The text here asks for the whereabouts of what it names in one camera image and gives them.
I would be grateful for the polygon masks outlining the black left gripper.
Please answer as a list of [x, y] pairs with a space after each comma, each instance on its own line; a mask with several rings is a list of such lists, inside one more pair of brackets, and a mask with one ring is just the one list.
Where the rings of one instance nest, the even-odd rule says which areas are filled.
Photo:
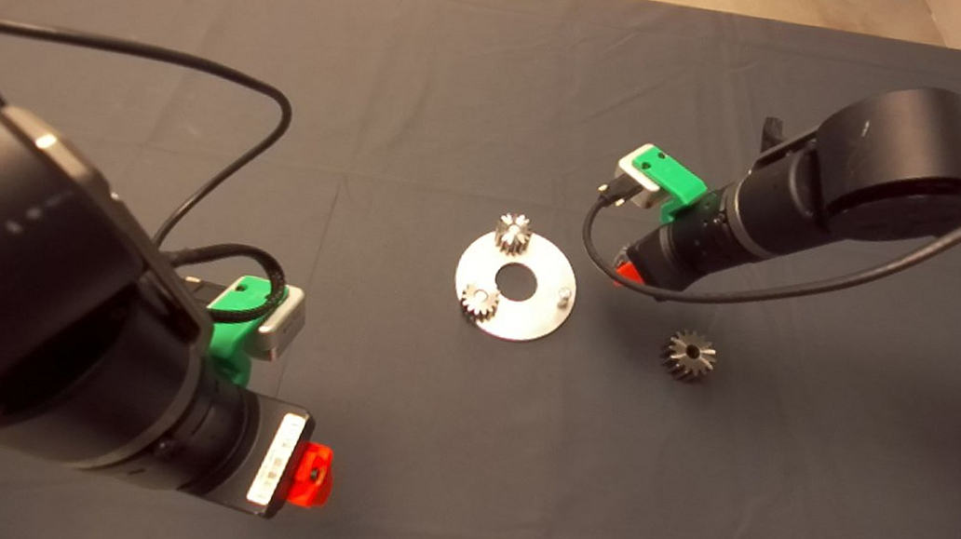
[[216, 503], [263, 519], [272, 519], [285, 503], [326, 505], [335, 456], [331, 447], [311, 441], [313, 414], [250, 391], [245, 407], [242, 437], [219, 476]]

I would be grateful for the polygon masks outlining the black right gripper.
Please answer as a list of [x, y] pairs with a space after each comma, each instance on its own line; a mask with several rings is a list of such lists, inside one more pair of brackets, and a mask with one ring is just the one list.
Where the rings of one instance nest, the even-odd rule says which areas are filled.
[[677, 248], [669, 226], [661, 225], [631, 243], [630, 256], [628, 249], [622, 247], [613, 261], [616, 286], [625, 287], [627, 282], [684, 292], [708, 274]]

